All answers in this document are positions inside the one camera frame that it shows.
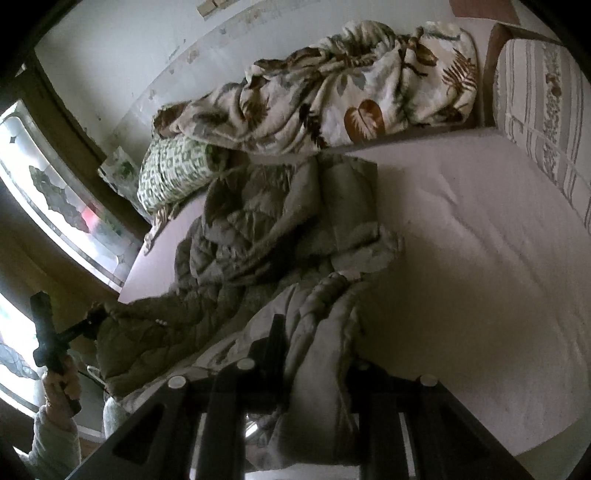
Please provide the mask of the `left hand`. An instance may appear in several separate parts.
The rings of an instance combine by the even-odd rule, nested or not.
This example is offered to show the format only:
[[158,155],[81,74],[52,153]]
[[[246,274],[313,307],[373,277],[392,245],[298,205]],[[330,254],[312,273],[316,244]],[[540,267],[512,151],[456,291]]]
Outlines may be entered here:
[[43,376],[45,407],[54,420],[65,422],[72,419],[79,407],[81,385],[73,358],[69,354],[60,357],[61,373],[47,368]]

